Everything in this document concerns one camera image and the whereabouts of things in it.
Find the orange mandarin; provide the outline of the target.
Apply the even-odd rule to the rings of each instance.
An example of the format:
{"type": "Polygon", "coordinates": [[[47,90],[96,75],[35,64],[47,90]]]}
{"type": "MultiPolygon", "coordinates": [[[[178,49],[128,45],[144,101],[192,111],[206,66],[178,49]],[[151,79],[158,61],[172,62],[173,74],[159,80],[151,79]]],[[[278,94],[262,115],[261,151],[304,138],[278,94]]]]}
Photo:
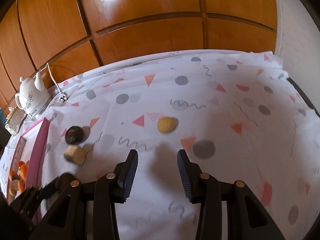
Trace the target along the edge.
{"type": "Polygon", "coordinates": [[[18,179],[17,173],[16,173],[15,171],[10,171],[10,172],[9,172],[9,180],[10,180],[10,181],[14,181],[14,180],[16,180],[16,179],[18,179]]]}
{"type": "Polygon", "coordinates": [[[23,181],[27,180],[27,174],[28,174],[28,165],[27,164],[22,164],[20,166],[20,176],[21,176],[21,179],[23,181]]]}

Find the wooden log block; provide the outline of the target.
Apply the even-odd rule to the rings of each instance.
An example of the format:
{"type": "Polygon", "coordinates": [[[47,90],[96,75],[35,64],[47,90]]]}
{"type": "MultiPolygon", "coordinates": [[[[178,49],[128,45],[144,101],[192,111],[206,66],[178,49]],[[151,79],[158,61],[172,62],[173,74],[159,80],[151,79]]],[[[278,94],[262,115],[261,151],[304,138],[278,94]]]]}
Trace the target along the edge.
{"type": "Polygon", "coordinates": [[[78,145],[69,145],[64,158],[70,163],[82,166],[86,160],[86,152],[78,145]]]}

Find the red tomato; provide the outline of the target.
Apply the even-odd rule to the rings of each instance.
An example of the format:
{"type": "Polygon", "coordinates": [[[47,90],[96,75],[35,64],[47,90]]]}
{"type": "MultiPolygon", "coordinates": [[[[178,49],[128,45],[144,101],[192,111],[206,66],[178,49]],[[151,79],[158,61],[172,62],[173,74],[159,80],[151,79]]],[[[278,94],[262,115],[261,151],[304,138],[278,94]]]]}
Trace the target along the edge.
{"type": "Polygon", "coordinates": [[[18,163],[18,169],[20,170],[21,168],[24,168],[25,167],[25,163],[23,161],[20,161],[18,163]]]}

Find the small yellow round fruit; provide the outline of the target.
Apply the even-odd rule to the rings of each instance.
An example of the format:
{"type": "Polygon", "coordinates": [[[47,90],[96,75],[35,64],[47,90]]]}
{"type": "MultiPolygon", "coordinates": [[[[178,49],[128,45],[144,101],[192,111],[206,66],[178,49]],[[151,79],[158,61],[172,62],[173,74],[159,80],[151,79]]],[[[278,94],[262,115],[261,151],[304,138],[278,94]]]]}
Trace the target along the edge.
{"type": "Polygon", "coordinates": [[[170,116],[161,117],[157,122],[157,129],[160,133],[173,132],[178,126],[178,120],[170,116]]]}

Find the small beige ball in tray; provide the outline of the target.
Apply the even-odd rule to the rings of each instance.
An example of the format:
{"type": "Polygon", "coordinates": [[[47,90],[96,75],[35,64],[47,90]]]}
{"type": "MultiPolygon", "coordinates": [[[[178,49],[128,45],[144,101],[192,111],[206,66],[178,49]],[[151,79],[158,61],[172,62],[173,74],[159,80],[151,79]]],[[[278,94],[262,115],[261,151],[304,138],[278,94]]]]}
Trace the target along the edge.
{"type": "Polygon", "coordinates": [[[14,187],[10,187],[9,194],[14,197],[17,194],[17,190],[14,187]]]}

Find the pink shallow box tray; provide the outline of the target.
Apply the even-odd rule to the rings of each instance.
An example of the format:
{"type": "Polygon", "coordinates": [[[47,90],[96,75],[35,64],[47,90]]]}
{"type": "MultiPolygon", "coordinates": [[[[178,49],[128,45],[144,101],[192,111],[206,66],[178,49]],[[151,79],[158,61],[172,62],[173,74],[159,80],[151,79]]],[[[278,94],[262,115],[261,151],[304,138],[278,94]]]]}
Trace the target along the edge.
{"type": "Polygon", "coordinates": [[[25,189],[29,187],[41,187],[42,165],[47,146],[49,125],[50,122],[46,118],[42,118],[19,137],[8,167],[7,185],[5,187],[7,190],[5,196],[8,204],[11,204],[21,194],[19,191],[17,191],[14,197],[9,194],[11,183],[9,172],[15,171],[21,177],[18,169],[20,161],[28,165],[27,180],[24,182],[25,189]]]}

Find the orange carrot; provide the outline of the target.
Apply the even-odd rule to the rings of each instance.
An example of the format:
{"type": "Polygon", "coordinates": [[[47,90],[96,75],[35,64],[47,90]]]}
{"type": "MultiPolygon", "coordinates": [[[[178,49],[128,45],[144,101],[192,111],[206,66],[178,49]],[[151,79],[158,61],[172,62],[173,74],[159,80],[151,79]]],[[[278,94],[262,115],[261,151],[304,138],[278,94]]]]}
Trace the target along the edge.
{"type": "Polygon", "coordinates": [[[18,191],[20,193],[23,193],[25,191],[25,183],[24,183],[24,180],[19,180],[18,183],[17,183],[17,187],[18,187],[18,191]]]}

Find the wooden block in tray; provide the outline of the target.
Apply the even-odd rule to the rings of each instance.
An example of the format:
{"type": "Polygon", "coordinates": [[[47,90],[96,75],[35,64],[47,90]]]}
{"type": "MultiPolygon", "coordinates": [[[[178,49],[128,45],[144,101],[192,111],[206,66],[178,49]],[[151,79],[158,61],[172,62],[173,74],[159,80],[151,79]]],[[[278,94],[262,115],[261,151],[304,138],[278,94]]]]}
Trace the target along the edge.
{"type": "Polygon", "coordinates": [[[20,177],[18,175],[14,175],[12,177],[12,182],[10,183],[10,192],[18,191],[18,182],[20,181],[20,177]]]}

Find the orange mandarin in tray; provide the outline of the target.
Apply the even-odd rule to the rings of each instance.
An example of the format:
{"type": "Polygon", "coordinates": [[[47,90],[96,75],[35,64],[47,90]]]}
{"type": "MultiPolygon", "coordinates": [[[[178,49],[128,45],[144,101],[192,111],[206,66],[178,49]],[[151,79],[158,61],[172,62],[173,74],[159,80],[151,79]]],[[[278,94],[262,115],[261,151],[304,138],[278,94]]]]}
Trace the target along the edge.
{"type": "Polygon", "coordinates": [[[17,173],[16,173],[15,171],[10,171],[10,172],[9,172],[9,180],[10,180],[10,181],[14,181],[14,180],[16,180],[16,179],[18,179],[17,173]]]}

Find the dark round chocolate pastry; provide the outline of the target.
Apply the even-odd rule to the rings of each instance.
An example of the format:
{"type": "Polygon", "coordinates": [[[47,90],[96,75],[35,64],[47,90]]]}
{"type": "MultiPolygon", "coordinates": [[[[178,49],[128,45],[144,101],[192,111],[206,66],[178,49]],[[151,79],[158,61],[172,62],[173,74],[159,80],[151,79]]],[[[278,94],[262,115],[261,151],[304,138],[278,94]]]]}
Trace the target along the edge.
{"type": "Polygon", "coordinates": [[[70,127],[65,133],[65,141],[69,145],[77,145],[84,139],[84,130],[79,126],[70,127]]]}

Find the woven tissue box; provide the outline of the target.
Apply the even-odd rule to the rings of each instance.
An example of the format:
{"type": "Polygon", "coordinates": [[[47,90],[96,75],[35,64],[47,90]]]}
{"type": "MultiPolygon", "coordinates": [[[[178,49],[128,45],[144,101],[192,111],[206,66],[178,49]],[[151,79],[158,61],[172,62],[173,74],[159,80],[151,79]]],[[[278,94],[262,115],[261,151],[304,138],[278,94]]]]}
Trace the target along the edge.
{"type": "Polygon", "coordinates": [[[5,129],[11,134],[16,135],[22,123],[24,122],[27,114],[24,110],[18,108],[17,106],[12,108],[9,115],[6,117],[5,129]]]}

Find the white ceramic electric kettle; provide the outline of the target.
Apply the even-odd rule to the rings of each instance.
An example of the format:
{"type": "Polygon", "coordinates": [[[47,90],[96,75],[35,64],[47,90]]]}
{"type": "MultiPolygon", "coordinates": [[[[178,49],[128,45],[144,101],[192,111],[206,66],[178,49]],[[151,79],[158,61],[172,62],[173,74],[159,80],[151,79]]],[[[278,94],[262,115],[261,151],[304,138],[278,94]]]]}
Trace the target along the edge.
{"type": "Polygon", "coordinates": [[[31,119],[41,115],[48,106],[49,99],[50,94],[40,72],[36,73],[34,78],[20,77],[19,92],[15,94],[16,105],[31,119]]]}

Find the patterned white tablecloth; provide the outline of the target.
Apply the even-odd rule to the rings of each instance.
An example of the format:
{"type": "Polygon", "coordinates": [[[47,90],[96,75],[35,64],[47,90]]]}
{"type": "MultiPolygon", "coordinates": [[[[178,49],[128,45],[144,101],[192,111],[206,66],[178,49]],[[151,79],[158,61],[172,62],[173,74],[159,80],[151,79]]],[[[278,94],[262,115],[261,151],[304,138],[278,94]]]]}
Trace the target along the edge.
{"type": "MultiPolygon", "coordinates": [[[[67,80],[66,102],[50,100],[41,187],[63,173],[97,181],[138,152],[129,198],[115,204],[119,239],[196,239],[200,205],[186,197],[177,153],[218,181],[242,180],[284,239],[319,228],[319,116],[266,53],[190,50],[116,62],[67,80]],[[177,128],[160,133],[170,116],[177,128]],[[68,162],[65,133],[84,130],[82,166],[68,162]]],[[[1,158],[1,192],[26,121],[1,158]]]]}

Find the wooden panelled cabinet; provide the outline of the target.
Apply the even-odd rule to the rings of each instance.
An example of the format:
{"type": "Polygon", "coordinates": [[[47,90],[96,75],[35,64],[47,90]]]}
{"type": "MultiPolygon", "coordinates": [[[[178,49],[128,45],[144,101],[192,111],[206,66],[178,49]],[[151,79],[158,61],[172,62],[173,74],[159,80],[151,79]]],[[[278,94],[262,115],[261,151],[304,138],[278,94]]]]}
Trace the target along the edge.
{"type": "Polygon", "coordinates": [[[276,0],[1,0],[1,109],[21,76],[55,80],[142,55],[275,51],[276,0]]]}

